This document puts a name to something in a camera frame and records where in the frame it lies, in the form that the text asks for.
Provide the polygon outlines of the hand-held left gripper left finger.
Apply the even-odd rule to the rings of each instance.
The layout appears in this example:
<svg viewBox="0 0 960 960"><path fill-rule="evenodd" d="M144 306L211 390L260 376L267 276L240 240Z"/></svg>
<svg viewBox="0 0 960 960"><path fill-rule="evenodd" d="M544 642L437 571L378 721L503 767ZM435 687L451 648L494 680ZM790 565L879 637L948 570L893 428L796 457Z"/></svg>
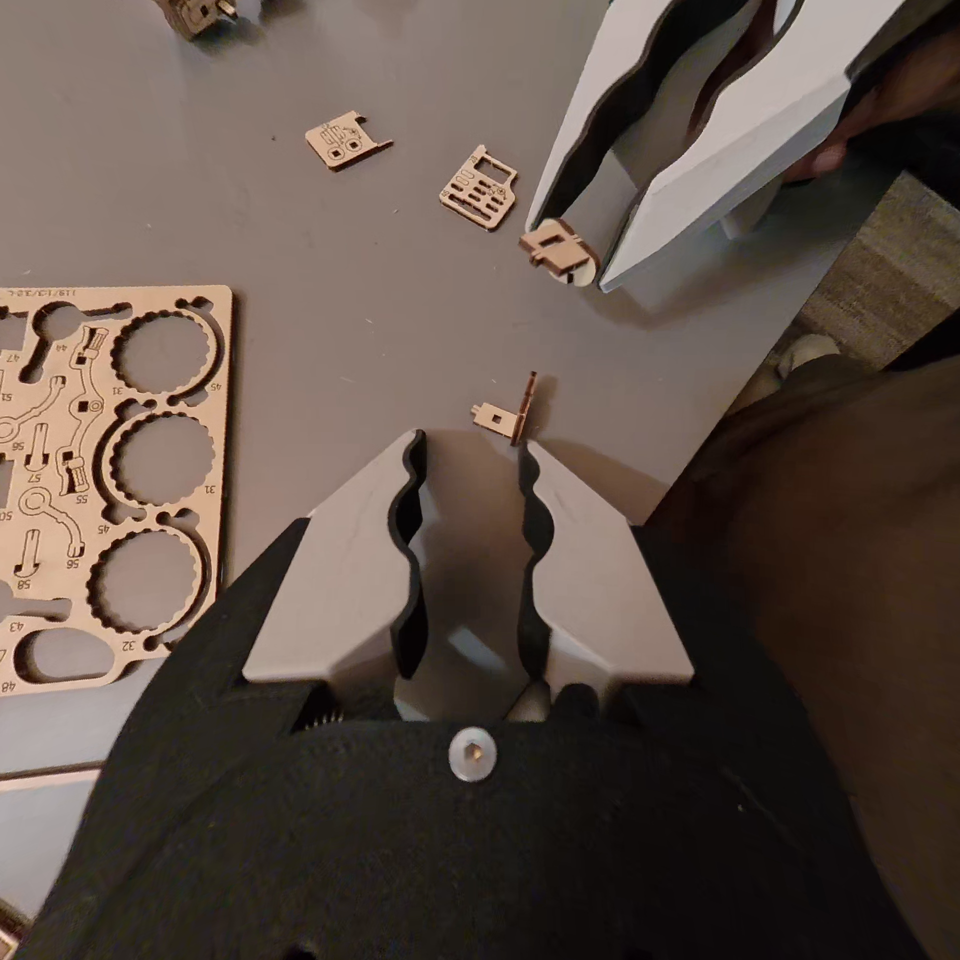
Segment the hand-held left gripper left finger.
<svg viewBox="0 0 960 960"><path fill-rule="evenodd" d="M410 679L428 640L419 561L427 437L409 430L323 500L243 667L251 683Z"/></svg>

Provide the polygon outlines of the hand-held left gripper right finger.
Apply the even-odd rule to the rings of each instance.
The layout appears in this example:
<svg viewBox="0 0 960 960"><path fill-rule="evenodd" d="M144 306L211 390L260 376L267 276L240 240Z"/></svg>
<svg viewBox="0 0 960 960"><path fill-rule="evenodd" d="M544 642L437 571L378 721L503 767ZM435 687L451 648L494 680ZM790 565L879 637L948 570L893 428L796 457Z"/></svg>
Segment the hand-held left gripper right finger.
<svg viewBox="0 0 960 960"><path fill-rule="evenodd" d="M518 464L532 550L517 628L527 672L551 694L689 684L694 666L626 516L537 442Z"/></svg>

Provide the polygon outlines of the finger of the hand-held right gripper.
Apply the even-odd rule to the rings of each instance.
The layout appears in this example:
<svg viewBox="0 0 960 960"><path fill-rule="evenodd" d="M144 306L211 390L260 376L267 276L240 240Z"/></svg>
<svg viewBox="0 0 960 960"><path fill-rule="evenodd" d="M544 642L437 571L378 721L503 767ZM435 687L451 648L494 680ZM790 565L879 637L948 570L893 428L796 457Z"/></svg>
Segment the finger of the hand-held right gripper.
<svg viewBox="0 0 960 960"><path fill-rule="evenodd" d="M718 92L690 146L653 177L599 288L618 288L635 267L730 214L821 144L839 121L856 60L902 6L794 6L772 49Z"/></svg>
<svg viewBox="0 0 960 960"><path fill-rule="evenodd" d="M709 78L754 21L753 1L611 2L527 215L564 217L614 152L638 193L678 160Z"/></svg>

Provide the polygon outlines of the small oval wooden assembly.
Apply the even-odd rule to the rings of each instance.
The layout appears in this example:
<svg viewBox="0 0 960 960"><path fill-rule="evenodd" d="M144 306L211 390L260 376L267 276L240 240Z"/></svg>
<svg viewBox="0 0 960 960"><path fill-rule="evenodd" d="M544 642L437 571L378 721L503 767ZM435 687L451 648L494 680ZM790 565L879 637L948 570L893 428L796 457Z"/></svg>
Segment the small oval wooden assembly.
<svg viewBox="0 0 960 960"><path fill-rule="evenodd" d="M544 219L519 237L519 246L534 267L543 267L560 283L583 288L594 284L599 258L564 219Z"/></svg>

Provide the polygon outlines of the L-shaped wooden piece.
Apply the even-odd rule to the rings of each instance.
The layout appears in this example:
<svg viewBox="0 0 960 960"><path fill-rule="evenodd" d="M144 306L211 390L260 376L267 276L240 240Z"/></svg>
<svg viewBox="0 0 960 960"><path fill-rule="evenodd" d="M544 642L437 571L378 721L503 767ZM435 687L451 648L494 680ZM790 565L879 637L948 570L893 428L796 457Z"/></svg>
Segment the L-shaped wooden piece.
<svg viewBox="0 0 960 960"><path fill-rule="evenodd" d="M534 400L538 382L538 373L531 371L521 402L516 412L508 411L489 402L474 404L471 415L474 426L496 433L510 441L514 448L522 441L524 428Z"/></svg>

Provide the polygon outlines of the grey desk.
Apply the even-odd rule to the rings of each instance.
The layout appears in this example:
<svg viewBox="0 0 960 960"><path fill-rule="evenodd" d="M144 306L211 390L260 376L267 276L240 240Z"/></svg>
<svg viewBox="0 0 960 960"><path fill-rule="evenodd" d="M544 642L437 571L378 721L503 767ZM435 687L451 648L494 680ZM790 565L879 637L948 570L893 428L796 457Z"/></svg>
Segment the grey desk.
<svg viewBox="0 0 960 960"><path fill-rule="evenodd" d="M430 645L507 651L517 455L466 402L549 382L544 437L650 513L896 177L788 188L726 252L628 294L562 293L431 198L472 136L528 206L603 2L303 2L200 47L144 2L2 2L2 278L222 282L239 295L229 548L265 546L162 661L93 790L24 958L894 958L915 942L790 691L734 608L642 531L703 678L613 718L300 728L312 687L240 678L295 516L405 428L429 439ZM393 140L340 171L307 131Z"/></svg>

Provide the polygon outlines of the person's right hand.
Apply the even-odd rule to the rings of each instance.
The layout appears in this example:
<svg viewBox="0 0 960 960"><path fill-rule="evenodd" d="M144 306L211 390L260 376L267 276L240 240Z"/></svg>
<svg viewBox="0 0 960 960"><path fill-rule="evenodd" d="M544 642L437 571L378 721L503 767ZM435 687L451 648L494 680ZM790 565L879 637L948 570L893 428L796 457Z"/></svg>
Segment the person's right hand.
<svg viewBox="0 0 960 960"><path fill-rule="evenodd" d="M826 142L811 150L784 172L785 184L802 184L842 168L849 152L849 140Z"/></svg>

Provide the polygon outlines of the slotted grid wooden piece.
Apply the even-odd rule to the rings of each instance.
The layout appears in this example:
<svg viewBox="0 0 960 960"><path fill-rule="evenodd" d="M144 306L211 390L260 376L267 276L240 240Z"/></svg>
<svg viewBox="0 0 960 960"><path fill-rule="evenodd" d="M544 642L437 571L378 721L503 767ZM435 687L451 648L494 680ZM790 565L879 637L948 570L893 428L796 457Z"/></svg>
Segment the slotted grid wooden piece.
<svg viewBox="0 0 960 960"><path fill-rule="evenodd" d="M497 231L515 206L519 171L479 144L438 194L440 204L487 233Z"/></svg>

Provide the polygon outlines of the person's brown clothing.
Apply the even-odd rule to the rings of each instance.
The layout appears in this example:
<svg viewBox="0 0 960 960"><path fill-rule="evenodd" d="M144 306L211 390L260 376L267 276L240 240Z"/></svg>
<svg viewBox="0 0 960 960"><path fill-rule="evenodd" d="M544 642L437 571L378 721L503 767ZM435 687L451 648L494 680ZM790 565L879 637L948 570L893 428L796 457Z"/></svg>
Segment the person's brown clothing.
<svg viewBox="0 0 960 960"><path fill-rule="evenodd" d="M802 363L718 424L649 525L737 596L919 942L958 958L958 357Z"/></svg>

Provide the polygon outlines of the white shoe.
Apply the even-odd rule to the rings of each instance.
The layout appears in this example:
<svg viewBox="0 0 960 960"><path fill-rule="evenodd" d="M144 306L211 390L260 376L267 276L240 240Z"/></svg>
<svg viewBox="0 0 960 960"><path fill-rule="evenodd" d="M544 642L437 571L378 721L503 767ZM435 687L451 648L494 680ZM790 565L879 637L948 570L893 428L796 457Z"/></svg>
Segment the white shoe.
<svg viewBox="0 0 960 960"><path fill-rule="evenodd" d="M747 404L765 400L780 390L788 376L801 366L835 355L841 355L841 351L831 337L817 333L804 334L781 353L771 354L761 364L742 391L741 399Z"/></svg>

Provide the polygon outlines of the square notched wooden piece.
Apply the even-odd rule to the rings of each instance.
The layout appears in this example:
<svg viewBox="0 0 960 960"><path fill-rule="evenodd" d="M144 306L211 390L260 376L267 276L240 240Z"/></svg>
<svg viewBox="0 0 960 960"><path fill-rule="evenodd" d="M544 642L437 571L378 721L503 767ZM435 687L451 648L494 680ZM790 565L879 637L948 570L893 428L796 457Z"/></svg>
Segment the square notched wooden piece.
<svg viewBox="0 0 960 960"><path fill-rule="evenodd" d="M305 140L328 170L340 171L393 146L392 139L371 138L366 122L366 116L350 110L307 130Z"/></svg>

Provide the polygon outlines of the pale flat board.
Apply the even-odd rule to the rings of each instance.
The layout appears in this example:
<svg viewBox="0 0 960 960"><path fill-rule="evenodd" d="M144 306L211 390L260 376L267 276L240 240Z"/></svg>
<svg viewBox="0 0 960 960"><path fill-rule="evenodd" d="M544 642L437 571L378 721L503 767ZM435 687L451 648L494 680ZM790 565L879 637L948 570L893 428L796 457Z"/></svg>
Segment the pale flat board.
<svg viewBox="0 0 960 960"><path fill-rule="evenodd" d="M2 958L15 957L39 915L100 772L97 764L82 764L2 776Z"/></svg>

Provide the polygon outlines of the wooden sheet with round holes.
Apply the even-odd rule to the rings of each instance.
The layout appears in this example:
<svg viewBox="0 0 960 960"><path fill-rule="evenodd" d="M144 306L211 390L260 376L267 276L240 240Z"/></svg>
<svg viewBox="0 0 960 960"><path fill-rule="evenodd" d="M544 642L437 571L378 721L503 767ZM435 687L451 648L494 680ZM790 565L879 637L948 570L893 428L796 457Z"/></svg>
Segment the wooden sheet with round holes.
<svg viewBox="0 0 960 960"><path fill-rule="evenodd" d="M94 689L165 658L212 604L222 581L234 296L225 285L2 287L2 699ZM169 387L139 386L123 353L162 321L202 337L195 371ZM121 480L123 447L150 426L198 425L211 462L190 491L153 503ZM97 595L108 560L135 537L185 551L185 598L154 627L113 621ZM102 642L102 673L46 678L28 667L41 634L74 629Z"/></svg>

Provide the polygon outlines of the wooden motorcycle model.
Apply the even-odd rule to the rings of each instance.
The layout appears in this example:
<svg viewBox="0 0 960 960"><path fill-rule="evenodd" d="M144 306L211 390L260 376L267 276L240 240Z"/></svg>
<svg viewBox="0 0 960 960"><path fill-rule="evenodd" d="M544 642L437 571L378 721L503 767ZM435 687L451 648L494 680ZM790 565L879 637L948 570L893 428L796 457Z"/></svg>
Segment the wooden motorcycle model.
<svg viewBox="0 0 960 960"><path fill-rule="evenodd" d="M192 41L222 22L241 19L237 2L154 1L167 25L181 38Z"/></svg>

